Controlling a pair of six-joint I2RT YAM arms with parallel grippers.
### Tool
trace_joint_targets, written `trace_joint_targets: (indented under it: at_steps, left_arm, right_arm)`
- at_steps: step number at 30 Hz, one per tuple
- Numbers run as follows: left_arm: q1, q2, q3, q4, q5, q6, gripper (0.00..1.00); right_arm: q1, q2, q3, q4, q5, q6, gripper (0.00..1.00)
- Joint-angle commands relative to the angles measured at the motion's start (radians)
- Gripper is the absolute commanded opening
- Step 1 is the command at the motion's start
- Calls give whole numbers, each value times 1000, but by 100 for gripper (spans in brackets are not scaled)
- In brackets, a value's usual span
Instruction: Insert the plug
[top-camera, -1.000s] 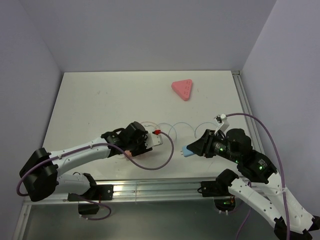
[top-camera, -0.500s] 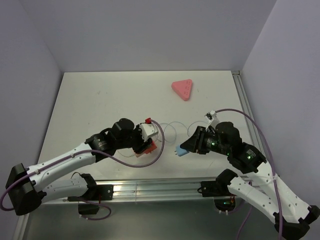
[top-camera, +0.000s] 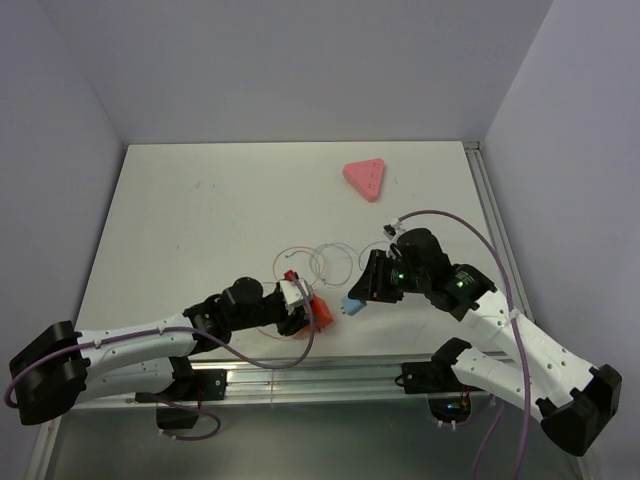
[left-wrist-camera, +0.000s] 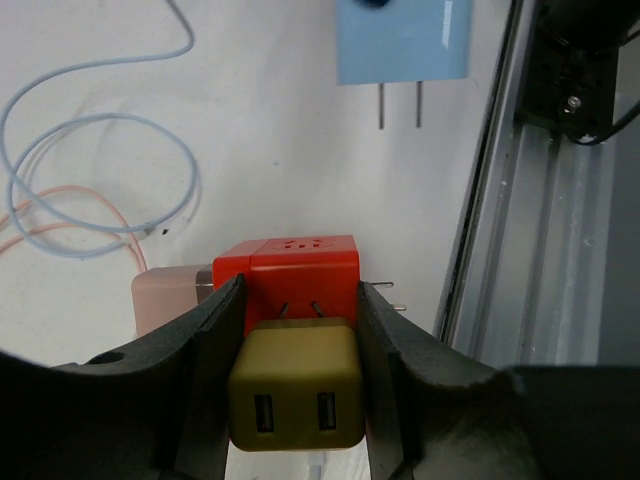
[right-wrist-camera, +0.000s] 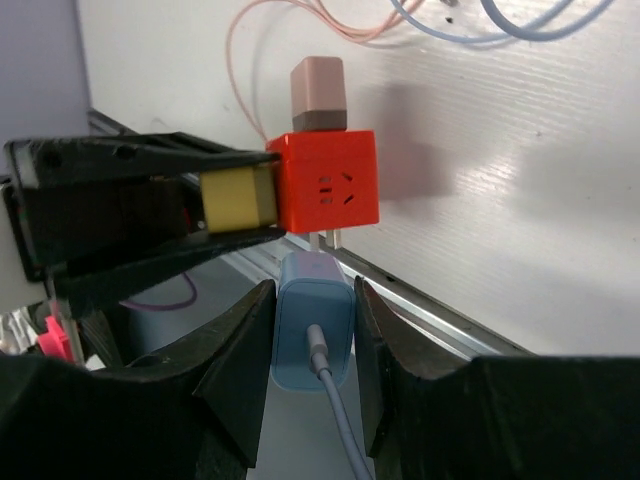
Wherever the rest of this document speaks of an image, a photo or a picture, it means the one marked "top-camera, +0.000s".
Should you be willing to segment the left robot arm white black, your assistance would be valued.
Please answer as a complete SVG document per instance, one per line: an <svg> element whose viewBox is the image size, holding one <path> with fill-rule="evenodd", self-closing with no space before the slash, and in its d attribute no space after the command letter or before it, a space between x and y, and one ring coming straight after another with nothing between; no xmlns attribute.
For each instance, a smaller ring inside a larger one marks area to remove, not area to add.
<svg viewBox="0 0 640 480"><path fill-rule="evenodd" d="M303 279L279 281L271 293L250 277L168 318L134 327L78 330L70 321L46 328L9 363L5 404L22 424L39 425L98 398L139 393L183 399L195 386L193 355L223 348L233 333L276 326L292 336L316 325L314 291Z"/></svg>

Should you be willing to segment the blue plug adapter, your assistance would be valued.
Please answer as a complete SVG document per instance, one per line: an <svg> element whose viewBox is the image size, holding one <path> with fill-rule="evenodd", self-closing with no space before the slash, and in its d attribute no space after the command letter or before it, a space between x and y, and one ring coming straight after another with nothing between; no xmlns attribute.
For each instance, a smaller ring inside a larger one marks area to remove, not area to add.
<svg viewBox="0 0 640 480"><path fill-rule="evenodd" d="M344 296L341 299L341 311L348 316L354 316L363 310L367 306L367 303L363 300L352 299L348 296Z"/></svg>

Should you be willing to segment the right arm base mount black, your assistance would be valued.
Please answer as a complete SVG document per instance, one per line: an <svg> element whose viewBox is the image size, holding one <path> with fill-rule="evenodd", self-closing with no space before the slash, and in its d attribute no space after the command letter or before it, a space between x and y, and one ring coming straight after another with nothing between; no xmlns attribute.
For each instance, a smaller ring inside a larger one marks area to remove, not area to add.
<svg viewBox="0 0 640 480"><path fill-rule="evenodd" d="M480 389L461 383L447 365L435 361L402 363L394 383L405 395L425 395L431 422L442 429L470 425L494 404L492 395L474 401Z"/></svg>

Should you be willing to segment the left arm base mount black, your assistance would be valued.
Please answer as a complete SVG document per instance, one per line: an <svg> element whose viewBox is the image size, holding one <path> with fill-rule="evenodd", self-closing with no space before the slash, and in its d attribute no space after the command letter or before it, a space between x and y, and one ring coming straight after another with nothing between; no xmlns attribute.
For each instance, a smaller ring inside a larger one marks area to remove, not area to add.
<svg viewBox="0 0 640 480"><path fill-rule="evenodd" d="M216 436L222 428L221 419L205 403L223 400L226 386L226 370L196 370L183 393L136 393L134 400L137 404L156 405L155 421L161 435L175 441L202 441ZM200 419L210 420L213 429L189 435Z"/></svg>

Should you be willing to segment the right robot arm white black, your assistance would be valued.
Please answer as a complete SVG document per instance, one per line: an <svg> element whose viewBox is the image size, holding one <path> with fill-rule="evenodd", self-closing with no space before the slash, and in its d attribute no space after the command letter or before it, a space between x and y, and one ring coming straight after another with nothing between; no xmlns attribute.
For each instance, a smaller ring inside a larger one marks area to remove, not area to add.
<svg viewBox="0 0 640 480"><path fill-rule="evenodd" d="M620 373L576 356L508 304L506 294L477 268L454 264L426 228L399 234L375 249L348 297L361 304L395 304L424 296L506 354L506 364L466 340L447 340L427 361L402 365L408 394L486 391L540 423L560 449L583 456L616 415Z"/></svg>

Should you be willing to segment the red cube socket adapter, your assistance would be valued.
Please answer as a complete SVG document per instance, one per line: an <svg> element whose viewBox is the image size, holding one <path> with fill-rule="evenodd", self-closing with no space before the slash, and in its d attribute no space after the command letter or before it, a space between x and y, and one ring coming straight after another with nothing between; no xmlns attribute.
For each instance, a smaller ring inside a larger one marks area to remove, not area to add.
<svg viewBox="0 0 640 480"><path fill-rule="evenodd" d="M331 313L328 304L317 295L312 296L311 307L315 318L315 331L317 333L322 333L334 323L334 316ZM302 330L294 335L294 338L296 340L301 340L308 337L310 332L310 326L306 325Z"/></svg>

